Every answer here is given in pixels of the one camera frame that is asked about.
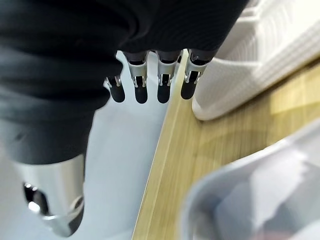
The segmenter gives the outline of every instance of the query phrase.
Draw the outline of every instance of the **gray floor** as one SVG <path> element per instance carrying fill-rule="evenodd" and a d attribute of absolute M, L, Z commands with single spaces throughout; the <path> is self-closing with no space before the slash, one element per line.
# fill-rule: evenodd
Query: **gray floor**
<path fill-rule="evenodd" d="M 110 100 L 97 111 L 91 131 L 85 182 L 85 213 L 70 240 L 129 240 L 168 104 L 157 101 L 157 58 L 148 58 L 148 101 L 139 104 L 126 64 L 123 103 Z M 21 184 L 0 155 L 0 233 L 2 240 L 60 240 L 31 214 Z"/>

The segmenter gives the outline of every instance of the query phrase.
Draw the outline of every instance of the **wooden plank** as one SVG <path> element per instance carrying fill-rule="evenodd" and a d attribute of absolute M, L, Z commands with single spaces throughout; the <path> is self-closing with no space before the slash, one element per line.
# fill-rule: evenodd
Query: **wooden plank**
<path fill-rule="evenodd" d="M 154 156 L 132 239 L 177 240 L 193 183 L 320 117 L 320 64 L 311 64 L 233 112 L 199 121 L 180 97 L 183 67 Z"/>

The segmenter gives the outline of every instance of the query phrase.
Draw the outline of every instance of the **white plastic container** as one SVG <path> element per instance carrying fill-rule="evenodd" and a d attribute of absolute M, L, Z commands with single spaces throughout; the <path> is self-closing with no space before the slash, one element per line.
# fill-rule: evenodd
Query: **white plastic container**
<path fill-rule="evenodd" d="M 192 110 L 217 118 L 320 55 L 320 1 L 256 0 L 199 80 Z"/>
<path fill-rule="evenodd" d="M 207 175 L 182 208 L 182 240 L 320 239 L 320 119 Z"/>

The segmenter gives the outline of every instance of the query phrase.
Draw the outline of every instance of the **black sleeve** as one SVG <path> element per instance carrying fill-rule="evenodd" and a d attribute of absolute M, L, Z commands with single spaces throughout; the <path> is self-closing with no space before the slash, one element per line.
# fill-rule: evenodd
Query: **black sleeve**
<path fill-rule="evenodd" d="M 10 158 L 86 153 L 94 112 L 110 97 L 104 78 L 122 70 L 119 45 L 148 31 L 156 3 L 0 1 L 0 144 Z"/>

